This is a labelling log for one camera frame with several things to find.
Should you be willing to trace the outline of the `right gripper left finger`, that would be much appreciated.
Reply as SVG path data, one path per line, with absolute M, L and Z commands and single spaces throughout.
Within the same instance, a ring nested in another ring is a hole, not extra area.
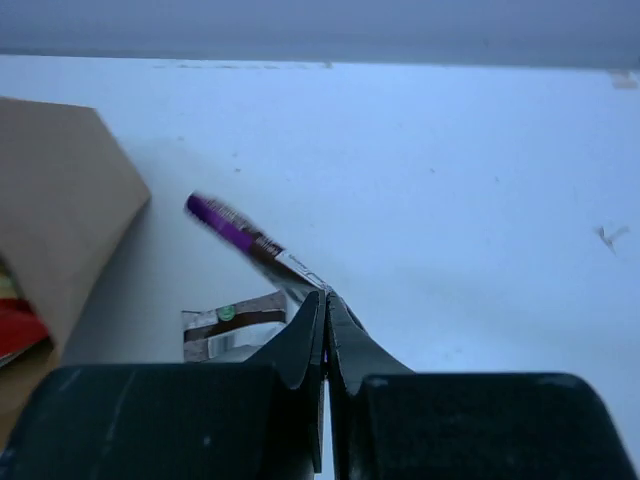
M 64 367 L 1 454 L 5 479 L 311 479 L 322 468 L 326 297 L 238 363 Z

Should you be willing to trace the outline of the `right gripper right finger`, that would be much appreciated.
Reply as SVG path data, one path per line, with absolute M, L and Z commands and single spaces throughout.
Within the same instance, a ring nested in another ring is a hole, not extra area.
M 609 412 L 560 372 L 417 373 L 326 299 L 340 479 L 633 479 Z

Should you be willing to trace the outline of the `brown chocolate bar wrapper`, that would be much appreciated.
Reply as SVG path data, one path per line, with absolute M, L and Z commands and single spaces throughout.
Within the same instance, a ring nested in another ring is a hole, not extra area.
M 241 362 L 287 326 L 281 291 L 211 310 L 181 312 L 186 363 Z

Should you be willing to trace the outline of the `dark chocolate bar wrapper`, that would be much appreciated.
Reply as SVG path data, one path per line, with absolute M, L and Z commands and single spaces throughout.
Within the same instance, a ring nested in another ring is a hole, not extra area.
M 331 291 L 331 287 L 290 250 L 220 199 L 194 192 L 186 200 L 185 209 L 240 251 L 262 275 L 297 304 L 301 304 L 312 291 Z

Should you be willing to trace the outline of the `brown paper bag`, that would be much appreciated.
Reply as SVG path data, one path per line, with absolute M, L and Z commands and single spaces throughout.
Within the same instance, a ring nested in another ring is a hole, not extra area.
M 150 197 L 96 110 L 2 99 L 1 261 L 51 340 L 1 370 L 3 440 Z

